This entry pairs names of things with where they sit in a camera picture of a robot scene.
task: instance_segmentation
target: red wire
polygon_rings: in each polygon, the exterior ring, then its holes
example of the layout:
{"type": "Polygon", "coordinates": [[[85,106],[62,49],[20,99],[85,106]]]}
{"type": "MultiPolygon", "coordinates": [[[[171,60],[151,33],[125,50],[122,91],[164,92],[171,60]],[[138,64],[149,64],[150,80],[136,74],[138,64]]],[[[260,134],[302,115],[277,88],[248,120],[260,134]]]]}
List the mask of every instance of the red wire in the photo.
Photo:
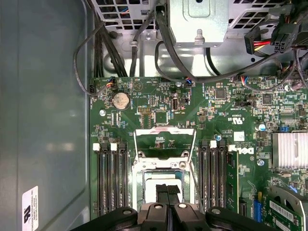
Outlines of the red wire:
{"type": "Polygon", "coordinates": [[[262,45],[268,45],[270,44],[270,41],[266,41],[266,42],[255,42],[254,45],[255,46],[262,46],[262,45]]]}

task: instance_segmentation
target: chip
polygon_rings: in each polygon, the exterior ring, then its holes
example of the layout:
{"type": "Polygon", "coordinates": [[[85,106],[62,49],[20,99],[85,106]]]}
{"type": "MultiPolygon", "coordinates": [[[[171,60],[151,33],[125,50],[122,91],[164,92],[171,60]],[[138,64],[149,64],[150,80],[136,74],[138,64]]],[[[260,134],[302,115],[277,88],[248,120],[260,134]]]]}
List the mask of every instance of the chip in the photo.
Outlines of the chip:
{"type": "Polygon", "coordinates": [[[155,122],[158,124],[166,124],[167,123],[167,113],[166,112],[156,112],[155,122]]]}
{"type": "Polygon", "coordinates": [[[199,120],[201,122],[204,122],[206,120],[206,116],[205,115],[199,116],[199,120]]]}
{"type": "Polygon", "coordinates": [[[226,98],[226,90],[223,88],[217,88],[215,90],[216,99],[225,99],[226,98]]]}
{"type": "Polygon", "coordinates": [[[263,105],[271,105],[272,95],[271,94],[263,94],[262,95],[262,104],[263,105]]]}

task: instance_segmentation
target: black ram slot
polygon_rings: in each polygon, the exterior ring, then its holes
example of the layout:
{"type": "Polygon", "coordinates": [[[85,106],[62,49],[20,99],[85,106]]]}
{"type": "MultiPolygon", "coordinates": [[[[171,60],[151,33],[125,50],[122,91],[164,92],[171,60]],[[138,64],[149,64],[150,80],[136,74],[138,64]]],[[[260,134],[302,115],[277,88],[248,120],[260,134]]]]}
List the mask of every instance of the black ram slot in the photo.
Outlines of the black ram slot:
{"type": "Polygon", "coordinates": [[[105,180],[105,172],[106,172],[106,156],[108,155],[108,146],[106,143],[102,144],[101,152],[98,158],[98,171],[99,171],[99,178],[98,178],[98,198],[99,198],[99,214],[100,216],[104,215],[107,212],[107,198],[106,192],[108,188],[107,181],[105,180]]]}
{"type": "Polygon", "coordinates": [[[219,147],[219,203],[217,206],[226,207],[226,146],[219,147]]]}
{"type": "Polygon", "coordinates": [[[120,158],[117,152],[112,152],[114,158],[114,201],[115,208],[120,207],[120,158]]]}
{"type": "Polygon", "coordinates": [[[207,208],[207,203],[205,202],[205,191],[206,191],[206,186],[205,186],[205,156],[206,156],[206,148],[207,144],[206,141],[202,141],[202,144],[199,146],[199,190],[200,190],[200,196],[201,196],[201,201],[199,203],[202,203],[203,207],[205,209],[207,208]]]}
{"type": "Polygon", "coordinates": [[[122,159],[122,206],[128,206],[128,167],[127,167],[127,149],[124,143],[119,144],[119,153],[122,159]]]}
{"type": "Polygon", "coordinates": [[[219,165],[218,165],[218,152],[217,152],[217,148],[211,148],[211,156],[212,156],[212,163],[211,163],[211,168],[212,168],[212,205],[211,206],[217,206],[217,202],[218,202],[218,191],[219,191],[219,175],[218,175],[218,169],[219,169],[219,165]]]}
{"type": "Polygon", "coordinates": [[[206,200],[207,208],[212,207],[212,153],[210,149],[207,149],[206,152],[206,200]]]}
{"type": "Polygon", "coordinates": [[[112,158],[110,153],[106,154],[105,164],[106,164],[106,204],[107,204],[107,212],[112,211],[112,158]]]}

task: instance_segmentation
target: blue pcie slot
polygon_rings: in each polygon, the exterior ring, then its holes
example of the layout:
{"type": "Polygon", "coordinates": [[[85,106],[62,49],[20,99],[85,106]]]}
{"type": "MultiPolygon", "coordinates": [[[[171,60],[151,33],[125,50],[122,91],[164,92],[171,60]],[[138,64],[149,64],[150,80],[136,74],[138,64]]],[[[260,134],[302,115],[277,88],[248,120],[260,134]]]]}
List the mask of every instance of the blue pcie slot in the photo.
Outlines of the blue pcie slot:
{"type": "Polygon", "coordinates": [[[258,200],[254,200],[254,220],[262,222],[262,204],[258,200]]]}

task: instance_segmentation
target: motherboard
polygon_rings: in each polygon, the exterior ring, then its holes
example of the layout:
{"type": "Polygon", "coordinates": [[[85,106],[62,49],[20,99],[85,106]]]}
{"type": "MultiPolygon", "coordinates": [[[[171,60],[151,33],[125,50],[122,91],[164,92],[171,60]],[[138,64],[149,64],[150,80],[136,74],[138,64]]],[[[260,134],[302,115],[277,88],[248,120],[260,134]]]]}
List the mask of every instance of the motherboard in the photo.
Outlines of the motherboard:
{"type": "Polygon", "coordinates": [[[301,201],[308,194],[308,90],[292,90],[296,77],[274,91],[244,86],[266,89],[277,79],[93,78],[93,92],[108,88],[90,99],[91,219],[121,206],[138,210],[166,184],[201,211],[222,206],[304,230],[303,217],[270,187],[301,201]]]}

